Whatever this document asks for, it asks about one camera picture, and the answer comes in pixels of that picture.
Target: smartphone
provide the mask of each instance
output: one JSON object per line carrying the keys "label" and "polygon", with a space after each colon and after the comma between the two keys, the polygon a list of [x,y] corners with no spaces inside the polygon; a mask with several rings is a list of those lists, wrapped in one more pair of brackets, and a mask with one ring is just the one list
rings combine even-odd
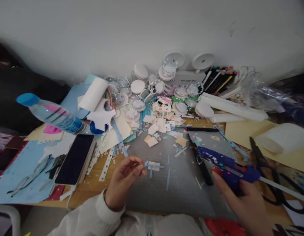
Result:
{"label": "smartphone", "polygon": [[83,181],[91,160],[96,139],[94,135],[78,134],[54,181],[58,185],[76,185]]}

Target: wooden table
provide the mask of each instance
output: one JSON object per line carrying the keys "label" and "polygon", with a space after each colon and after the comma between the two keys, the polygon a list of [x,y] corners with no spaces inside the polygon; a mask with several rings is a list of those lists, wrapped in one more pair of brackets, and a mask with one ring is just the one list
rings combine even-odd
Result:
{"label": "wooden table", "polygon": [[[203,126],[212,127],[213,126],[212,124],[207,123],[207,121],[205,119],[200,120],[200,121],[195,121],[194,119],[187,118],[186,124],[189,124],[189,123],[193,127],[203,127]],[[219,126],[225,128],[225,123],[221,123],[221,125],[219,125]],[[237,154],[240,164],[246,165],[247,163],[245,163],[243,161],[243,156],[240,153],[238,153],[237,151],[236,151],[236,154]],[[106,159],[107,159],[107,155],[99,157],[98,162],[94,165],[90,175],[86,175],[84,181],[78,185],[78,187],[76,188],[76,190],[73,193],[73,196],[70,200],[70,203],[69,203],[70,208],[77,208],[78,206],[82,205],[83,202],[85,202],[87,199],[100,194],[105,188],[107,188],[110,183],[110,179],[112,177],[115,167],[124,159],[124,155],[121,154],[121,152],[120,152],[120,154],[118,156],[116,156],[116,159],[115,159],[116,164],[114,164],[114,163],[110,164],[105,181],[100,182],[99,176],[102,172]],[[276,164],[276,162],[274,162],[270,159],[268,160],[268,162],[270,163],[270,165],[272,165],[274,167],[278,166]],[[268,198],[271,198],[271,192],[264,182],[258,181],[255,183],[255,185],[260,191],[263,192],[264,195],[266,195]],[[66,186],[64,189],[64,193],[69,190],[70,190],[70,187]],[[68,198],[66,198],[62,202],[60,202],[60,201],[43,201],[43,202],[40,202],[38,204],[33,204],[33,205],[46,206],[46,207],[47,206],[48,207],[66,207],[67,201],[68,201]],[[292,225],[293,224],[283,206],[274,206],[266,201],[264,201],[264,203],[265,203],[267,213],[268,213],[269,218],[272,223],[283,224],[283,225]]]}

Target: phone screen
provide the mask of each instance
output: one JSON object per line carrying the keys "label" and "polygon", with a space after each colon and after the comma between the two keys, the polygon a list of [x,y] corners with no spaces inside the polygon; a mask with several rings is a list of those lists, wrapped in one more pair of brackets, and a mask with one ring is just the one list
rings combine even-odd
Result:
{"label": "phone screen", "polygon": [[94,135],[78,134],[55,179],[55,184],[75,185],[83,169]]}

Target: gray cutting mat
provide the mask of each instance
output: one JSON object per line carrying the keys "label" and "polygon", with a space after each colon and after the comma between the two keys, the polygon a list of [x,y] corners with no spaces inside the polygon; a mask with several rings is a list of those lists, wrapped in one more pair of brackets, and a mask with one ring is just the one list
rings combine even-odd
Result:
{"label": "gray cutting mat", "polygon": [[[188,139],[187,132],[184,132],[183,129],[176,129],[175,131],[183,133],[183,137]],[[198,136],[203,139],[200,143],[201,146],[228,157],[236,158],[232,147],[220,133],[188,132],[193,141],[193,135],[195,135],[195,138]],[[159,172],[153,171],[152,178],[149,178],[150,171],[147,169],[148,174],[141,177],[132,186],[127,200],[127,208],[236,220],[234,213],[227,206],[224,197],[219,194],[217,187],[205,184],[192,150],[188,147],[185,153],[174,157],[177,147],[180,146],[175,143],[176,138],[166,133],[158,132],[158,134],[160,134],[162,141],[159,141],[153,147],[149,147],[144,141],[148,135],[147,130],[140,134],[136,140],[129,143],[131,145],[128,148],[129,155],[139,156],[144,162],[160,163],[164,168],[161,168]],[[211,135],[219,137],[220,141],[212,139]],[[171,172],[167,191],[166,183],[169,167]],[[195,177],[197,177],[202,189],[199,188]]]}

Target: person's left hand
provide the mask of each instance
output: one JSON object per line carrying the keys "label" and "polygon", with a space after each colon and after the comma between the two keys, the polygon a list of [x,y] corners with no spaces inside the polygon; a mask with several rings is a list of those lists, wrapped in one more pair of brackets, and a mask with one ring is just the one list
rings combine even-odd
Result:
{"label": "person's left hand", "polygon": [[137,156],[126,157],[114,170],[105,194],[105,202],[113,211],[120,211],[126,205],[128,190],[141,175],[146,175],[143,161]]}

